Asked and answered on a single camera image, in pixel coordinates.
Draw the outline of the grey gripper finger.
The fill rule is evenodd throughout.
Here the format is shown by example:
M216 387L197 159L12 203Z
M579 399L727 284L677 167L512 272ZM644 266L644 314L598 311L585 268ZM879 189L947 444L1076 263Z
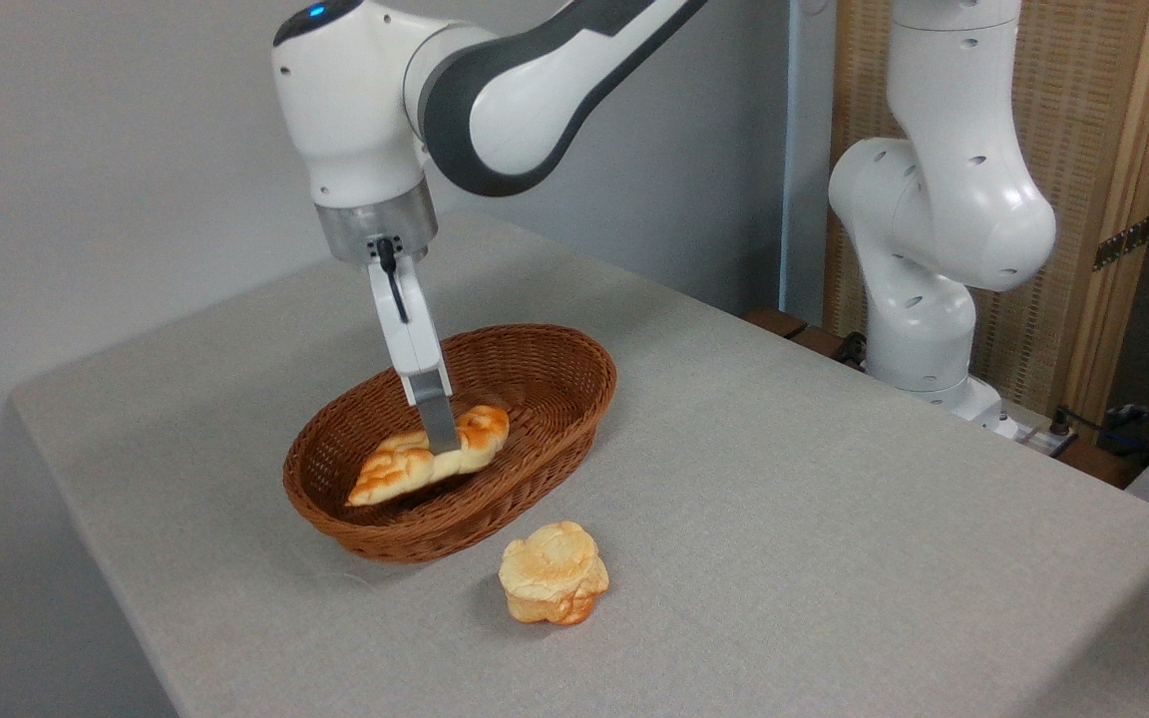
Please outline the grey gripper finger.
M406 377L411 404L418 409L421 426L427 433L430 451L435 456L458 451L461 440L452 412L450 383L444 371L427 371Z

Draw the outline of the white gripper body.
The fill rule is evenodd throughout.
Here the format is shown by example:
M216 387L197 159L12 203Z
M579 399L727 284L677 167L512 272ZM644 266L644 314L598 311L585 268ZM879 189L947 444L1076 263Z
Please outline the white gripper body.
M435 332L414 258L396 260L395 272L367 268L390 360L398 375L444 371L441 337Z

